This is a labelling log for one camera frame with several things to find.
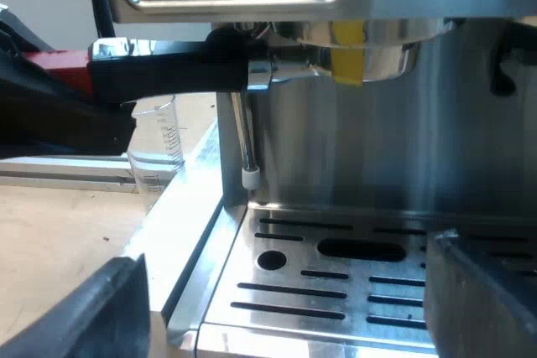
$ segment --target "clear plastic measuring cup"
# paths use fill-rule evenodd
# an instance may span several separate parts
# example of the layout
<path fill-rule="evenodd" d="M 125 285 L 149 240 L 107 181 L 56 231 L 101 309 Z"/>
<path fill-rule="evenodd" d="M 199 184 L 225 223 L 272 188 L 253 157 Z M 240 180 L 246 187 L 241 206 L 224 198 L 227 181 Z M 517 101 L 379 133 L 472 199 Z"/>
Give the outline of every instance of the clear plastic measuring cup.
<path fill-rule="evenodd" d="M 175 102 L 175 96 L 141 100 L 133 113 L 128 159 L 148 211 L 185 163 Z"/>

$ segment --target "wooden surface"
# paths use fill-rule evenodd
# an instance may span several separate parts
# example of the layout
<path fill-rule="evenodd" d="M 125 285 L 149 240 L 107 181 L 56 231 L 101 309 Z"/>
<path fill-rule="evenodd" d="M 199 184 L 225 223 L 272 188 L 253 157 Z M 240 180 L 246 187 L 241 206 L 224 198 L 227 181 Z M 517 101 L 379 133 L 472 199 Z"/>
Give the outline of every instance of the wooden surface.
<path fill-rule="evenodd" d="M 215 104 L 214 95 L 180 96 L 185 153 Z M 144 217 L 139 195 L 0 186 L 0 344 L 120 254 Z"/>

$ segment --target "stainless steel espresso machine body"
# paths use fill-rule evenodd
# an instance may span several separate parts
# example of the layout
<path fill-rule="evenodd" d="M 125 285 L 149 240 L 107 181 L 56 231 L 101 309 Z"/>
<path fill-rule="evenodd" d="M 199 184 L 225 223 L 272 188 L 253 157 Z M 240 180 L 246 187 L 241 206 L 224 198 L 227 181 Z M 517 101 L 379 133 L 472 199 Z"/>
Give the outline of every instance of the stainless steel espresso machine body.
<path fill-rule="evenodd" d="M 218 96 L 237 234 L 210 297 L 185 289 L 171 356 L 435 355 L 436 230 L 537 284 L 537 0 L 110 2 L 121 23 L 233 25 L 270 48 L 252 91 Z"/>

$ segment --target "drip tray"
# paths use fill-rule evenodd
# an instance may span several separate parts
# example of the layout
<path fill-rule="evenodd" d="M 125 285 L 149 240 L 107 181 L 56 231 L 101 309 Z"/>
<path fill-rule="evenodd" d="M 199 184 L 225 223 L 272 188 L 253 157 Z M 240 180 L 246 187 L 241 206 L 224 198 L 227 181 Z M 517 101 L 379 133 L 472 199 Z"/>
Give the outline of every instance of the drip tray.
<path fill-rule="evenodd" d="M 435 354 L 423 310 L 426 235 L 448 228 L 537 280 L 531 226 L 249 210 L 204 324 Z"/>

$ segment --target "red part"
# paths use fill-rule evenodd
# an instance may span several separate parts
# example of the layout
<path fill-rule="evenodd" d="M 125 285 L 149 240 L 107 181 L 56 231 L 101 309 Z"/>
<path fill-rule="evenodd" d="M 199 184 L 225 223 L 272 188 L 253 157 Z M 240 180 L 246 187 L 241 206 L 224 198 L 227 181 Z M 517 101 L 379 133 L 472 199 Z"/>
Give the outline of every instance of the red part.
<path fill-rule="evenodd" d="M 93 82 L 90 71 L 87 69 L 90 62 L 87 50 L 31 52 L 24 54 L 24 56 L 65 82 L 69 87 L 86 96 L 93 97 Z"/>

